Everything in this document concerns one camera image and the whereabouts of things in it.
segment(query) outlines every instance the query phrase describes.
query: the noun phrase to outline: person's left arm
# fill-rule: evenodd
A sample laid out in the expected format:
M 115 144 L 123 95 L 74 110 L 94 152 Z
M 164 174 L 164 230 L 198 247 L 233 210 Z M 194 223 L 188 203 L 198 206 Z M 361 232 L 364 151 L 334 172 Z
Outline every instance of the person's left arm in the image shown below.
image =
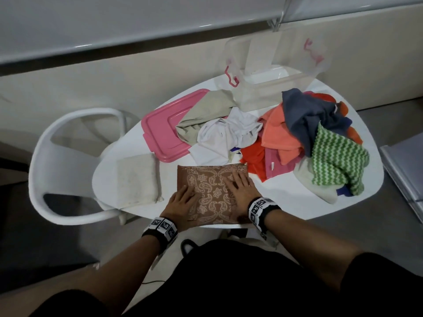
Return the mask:
M 175 224 L 178 232 L 194 225 L 192 222 L 187 221 L 189 209 L 199 198 L 199 194 L 192 195 L 193 189 L 194 187 L 187 189 L 184 186 L 181 190 L 175 192 L 160 215 L 170 219 Z M 75 288 L 86 291 L 97 298 L 106 306 L 111 316 L 119 316 L 140 288 L 145 275 L 159 253 L 159 240 L 153 235 L 145 235 L 100 267 L 97 272 L 87 278 L 82 284 L 76 285 Z M 49 300 L 37 310 L 48 308 L 45 307 L 45 304 L 48 303 Z M 78 303 L 69 302 L 69 305 L 75 306 Z M 41 311 L 37 310 L 34 312 L 34 316 L 41 315 Z

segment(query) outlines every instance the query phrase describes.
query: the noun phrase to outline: floor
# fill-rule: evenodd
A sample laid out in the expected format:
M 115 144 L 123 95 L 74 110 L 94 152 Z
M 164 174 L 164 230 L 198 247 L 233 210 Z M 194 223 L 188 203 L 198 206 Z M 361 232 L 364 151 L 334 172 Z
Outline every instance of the floor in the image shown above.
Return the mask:
M 423 99 L 359 111 L 378 146 L 394 144 L 423 131 Z M 26 184 L 13 186 L 3 198 L 0 228 L 0 272 L 41 265 L 107 262 L 138 239 L 148 220 L 119 226 L 118 219 L 79 227 L 50 224 L 30 206 Z M 90 200 L 50 196 L 50 206 L 66 214 L 95 212 Z M 312 223 L 377 252 L 423 276 L 423 228 L 391 179 L 385 175 L 377 194 L 352 207 L 315 218 Z M 182 258 L 180 242 L 201 245 L 219 236 L 217 229 L 193 228 L 183 232 L 145 282 L 166 280 Z M 162 282 L 142 285 L 132 303 L 156 290 Z

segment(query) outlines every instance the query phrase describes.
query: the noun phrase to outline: table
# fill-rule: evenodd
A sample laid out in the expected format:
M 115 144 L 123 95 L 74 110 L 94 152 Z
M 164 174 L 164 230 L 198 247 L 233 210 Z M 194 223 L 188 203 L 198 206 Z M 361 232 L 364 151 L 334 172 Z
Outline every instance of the table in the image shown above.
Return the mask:
M 192 93 L 199 89 L 218 90 L 223 88 L 230 90 L 230 86 L 227 84 L 225 75 L 218 76 L 213 79 L 209 79 L 196 86 L 193 86 L 180 94 L 176 95 L 172 99 L 163 103 L 164 106 L 176 99 Z M 357 130 L 358 134 L 363 140 L 363 147 L 369 151 L 370 163 L 364 170 L 363 183 L 365 189 L 359 196 L 345 197 L 339 196 L 335 204 L 331 205 L 320 199 L 307 188 L 305 188 L 293 175 L 292 172 L 287 174 L 279 175 L 274 178 L 268 179 L 265 182 L 261 182 L 256 175 L 250 174 L 257 189 L 263 194 L 263 196 L 273 199 L 278 205 L 286 212 L 293 214 L 302 219 L 311 219 L 343 208 L 352 206 L 357 202 L 360 202 L 372 195 L 374 195 L 383 183 L 384 173 L 382 161 L 378 148 L 370 134 L 367 126 L 359 117 L 357 112 L 352 106 L 335 90 L 325 85 L 323 82 L 314 79 L 313 82 L 307 88 L 308 91 L 327 93 L 333 96 L 337 102 L 343 101 L 349 109 L 347 117 L 352 120 L 352 126 Z M 267 110 L 272 107 L 263 108 L 256 111 L 250 111 L 253 115 L 259 117 Z M 119 139 L 113 147 L 110 148 L 108 153 L 104 156 L 103 160 L 98 165 L 93 175 L 93 191 L 96 197 L 108 204 L 113 205 L 117 198 L 117 169 L 116 161 L 126 157 L 132 157 L 134 155 L 150 153 L 150 149 L 145 143 L 143 137 L 144 131 L 141 127 L 141 122 L 137 123 L 123 138 Z M 190 155 L 186 155 L 174 162 L 163 163 L 160 162 L 159 173 L 160 183 L 159 190 L 161 196 L 164 198 L 163 202 L 158 202 L 153 205 L 139 205 L 122 209 L 125 212 L 135 214 L 137 216 L 153 219 L 158 217 L 165 208 L 170 196 L 176 191 L 176 169 L 177 165 L 182 166 L 195 166 L 193 158 Z M 250 224 L 215 224 L 206 225 L 203 227 L 209 228 L 220 228 L 220 229 L 234 229 L 234 228 L 247 228 L 252 227 Z

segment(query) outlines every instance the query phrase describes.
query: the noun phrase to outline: white chair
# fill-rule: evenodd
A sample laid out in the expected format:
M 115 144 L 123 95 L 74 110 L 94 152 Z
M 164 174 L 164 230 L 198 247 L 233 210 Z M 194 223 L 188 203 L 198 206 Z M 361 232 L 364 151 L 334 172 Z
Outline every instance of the white chair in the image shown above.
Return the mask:
M 51 124 L 41 135 L 35 147 L 29 168 L 29 197 L 38 213 L 55 224 L 69 226 L 90 224 L 117 216 L 121 224 L 126 221 L 126 213 L 95 198 L 91 183 L 97 165 L 111 145 L 100 157 L 93 157 L 51 141 L 55 132 L 67 122 L 93 114 L 116 116 L 119 119 L 121 138 L 125 135 L 126 119 L 122 112 L 111 108 L 85 109 L 71 112 Z M 47 206 L 44 201 L 45 194 L 91 197 L 104 211 L 83 216 L 61 216 Z

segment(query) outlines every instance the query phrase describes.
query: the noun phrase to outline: zigzag pattern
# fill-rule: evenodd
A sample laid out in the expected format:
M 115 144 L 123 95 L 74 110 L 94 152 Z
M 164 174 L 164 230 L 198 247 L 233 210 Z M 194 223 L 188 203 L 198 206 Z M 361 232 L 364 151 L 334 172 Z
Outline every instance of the zigzag pattern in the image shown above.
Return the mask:
M 350 184 L 353 195 L 364 190 L 361 181 L 369 163 L 368 151 L 354 141 L 325 129 L 320 123 L 311 154 L 318 186 Z

